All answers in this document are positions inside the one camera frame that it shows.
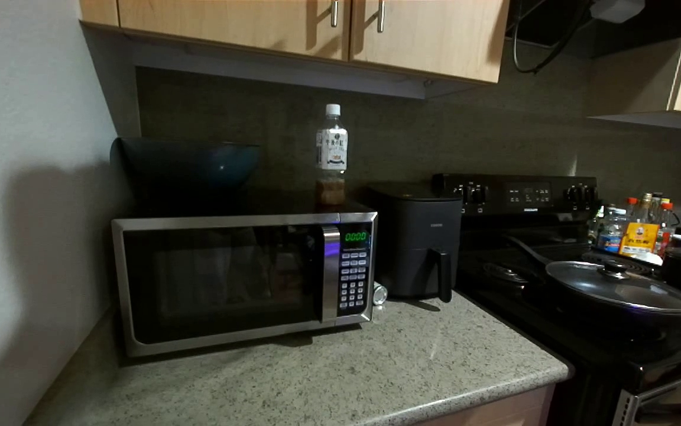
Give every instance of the microwave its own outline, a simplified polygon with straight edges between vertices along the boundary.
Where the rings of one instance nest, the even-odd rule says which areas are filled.
[[[110,219],[126,356],[368,318],[375,210]]]

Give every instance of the microwave control panel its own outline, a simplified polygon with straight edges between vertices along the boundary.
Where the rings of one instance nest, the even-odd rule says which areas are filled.
[[[339,316],[359,314],[368,303],[368,268],[370,268],[370,231],[368,226],[341,230],[339,259]]]

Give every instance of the bottle cap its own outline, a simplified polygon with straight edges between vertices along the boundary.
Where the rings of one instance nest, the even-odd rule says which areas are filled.
[[[323,105],[323,114],[326,114],[326,116],[341,116],[341,104],[326,104],[326,105]]]

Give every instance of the air fryer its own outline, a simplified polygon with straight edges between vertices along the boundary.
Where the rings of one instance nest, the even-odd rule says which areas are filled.
[[[387,295],[451,301],[462,198],[425,183],[370,183],[365,200],[378,210],[375,281]]]

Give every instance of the black stove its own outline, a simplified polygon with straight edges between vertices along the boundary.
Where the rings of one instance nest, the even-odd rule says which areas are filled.
[[[681,379],[681,316],[640,321],[579,310],[502,239],[511,233],[550,259],[616,259],[660,278],[652,265],[586,243],[599,207],[593,180],[440,175],[433,183],[463,195],[456,290],[573,367],[556,387],[550,426],[613,423],[621,389],[642,394]]]

